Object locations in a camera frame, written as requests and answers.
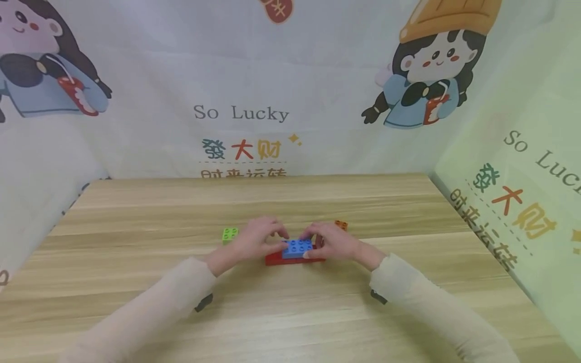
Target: cartoon girl face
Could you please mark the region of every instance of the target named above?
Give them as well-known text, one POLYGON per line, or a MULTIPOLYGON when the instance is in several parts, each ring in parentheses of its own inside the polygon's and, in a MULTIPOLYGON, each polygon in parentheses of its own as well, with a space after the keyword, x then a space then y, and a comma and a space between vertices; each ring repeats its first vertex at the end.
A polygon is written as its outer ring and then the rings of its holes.
POLYGON ((9 53, 58 53, 55 37, 60 24, 33 12, 19 0, 0 0, 0 55, 9 53))
POLYGON ((414 55, 401 61, 401 70, 407 71, 409 82, 427 82, 451 79, 466 63, 476 57, 477 49, 470 49, 463 38, 464 30, 439 33, 434 41, 414 55))

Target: red cup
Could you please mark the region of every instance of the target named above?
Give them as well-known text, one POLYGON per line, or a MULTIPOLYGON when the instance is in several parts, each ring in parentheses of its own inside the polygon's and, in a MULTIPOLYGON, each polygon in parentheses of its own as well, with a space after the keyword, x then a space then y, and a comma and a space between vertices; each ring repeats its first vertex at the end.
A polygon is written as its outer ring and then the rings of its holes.
POLYGON ((97 116, 99 114, 89 105, 85 92, 83 92, 85 86, 81 81, 74 77, 72 81, 68 77, 59 77, 57 80, 81 112, 88 116, 97 116))
POLYGON ((437 112, 434 112, 436 108, 441 105, 442 103, 448 101, 450 99, 450 95, 445 95, 444 97, 440 98, 432 98, 426 104, 426 113, 424 114, 424 125, 431 125, 435 124, 440 119, 437 116, 437 112))
POLYGON ((266 15, 275 24, 284 23, 292 14, 293 0, 260 0, 266 15))

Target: green lego brick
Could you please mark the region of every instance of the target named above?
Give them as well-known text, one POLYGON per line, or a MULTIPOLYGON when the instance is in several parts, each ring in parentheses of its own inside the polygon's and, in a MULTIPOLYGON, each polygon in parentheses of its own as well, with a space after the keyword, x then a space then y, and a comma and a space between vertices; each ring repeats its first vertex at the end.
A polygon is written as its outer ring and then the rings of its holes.
POLYGON ((229 244, 236 235, 238 235, 238 228, 224 228, 224 232, 222 233, 222 244, 224 246, 229 244))

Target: blue shirt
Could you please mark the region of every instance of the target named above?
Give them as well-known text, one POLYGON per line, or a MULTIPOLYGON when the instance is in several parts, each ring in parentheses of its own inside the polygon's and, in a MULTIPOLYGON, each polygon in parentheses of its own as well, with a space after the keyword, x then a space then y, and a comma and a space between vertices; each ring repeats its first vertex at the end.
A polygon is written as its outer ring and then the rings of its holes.
MULTIPOLYGON (((38 60, 42 54, 28 54, 28 56, 38 60)), ((105 112, 109 100, 97 83, 65 58, 56 54, 51 54, 51 56, 57 58, 71 76, 83 83, 85 87, 83 93, 89 105, 98 112, 105 112)), ((42 81, 34 87, 20 87, 10 82, 0 71, 0 94, 11 98, 22 117, 63 113, 83 114, 59 85, 57 79, 51 76, 44 75, 42 81)))
MULTIPOLYGON (((437 112, 439 118, 446 118, 458 107, 460 94, 458 93, 458 83, 454 78, 450 79, 450 86, 447 94, 448 101, 441 105, 437 112)), ((438 81, 424 82, 428 87, 438 81)), ((420 98, 416 103, 409 106, 401 105, 401 98, 411 85, 407 79, 399 74, 394 74, 383 85, 383 94, 388 102, 390 112, 383 122, 384 125, 394 128, 415 128, 424 124, 427 98, 420 98)))

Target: star graphic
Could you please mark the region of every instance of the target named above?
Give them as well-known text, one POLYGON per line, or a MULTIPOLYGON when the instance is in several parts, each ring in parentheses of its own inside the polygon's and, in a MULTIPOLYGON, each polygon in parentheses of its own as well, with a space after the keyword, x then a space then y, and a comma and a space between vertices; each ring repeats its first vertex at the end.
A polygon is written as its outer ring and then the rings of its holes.
MULTIPOLYGON (((581 231, 573 230, 573 236, 571 237, 573 242, 581 242, 581 231)), ((573 253, 581 254, 581 249, 573 248, 573 253)))
POLYGON ((581 231, 573 230, 573 236, 571 237, 573 242, 581 242, 581 231))

